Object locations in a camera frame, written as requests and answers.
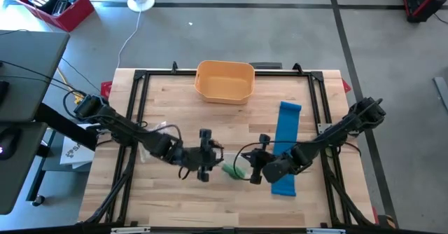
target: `blue cloth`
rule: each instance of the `blue cloth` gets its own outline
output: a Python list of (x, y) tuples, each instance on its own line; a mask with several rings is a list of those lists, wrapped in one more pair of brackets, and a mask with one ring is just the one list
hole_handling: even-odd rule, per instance
[[(297, 141), (299, 116), (302, 107), (288, 102), (280, 103), (279, 119), (275, 132), (275, 141)], [(294, 143), (275, 143), (274, 155), (280, 155), (289, 150)], [(295, 196), (294, 175), (287, 174), (271, 185), (271, 193), (275, 195)]]

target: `red box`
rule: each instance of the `red box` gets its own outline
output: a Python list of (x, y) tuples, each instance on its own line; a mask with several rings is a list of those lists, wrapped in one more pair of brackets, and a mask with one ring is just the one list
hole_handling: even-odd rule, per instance
[(90, 0), (76, 0), (71, 6), (69, 6), (61, 15), (52, 16), (44, 11), (34, 8), (28, 0), (17, 0), (24, 5), (28, 11), (30, 11), (36, 18), (40, 18), (48, 24), (52, 24), (66, 32), (71, 32), (75, 29), (79, 23), (81, 23), (88, 15), (93, 13), (93, 8)]

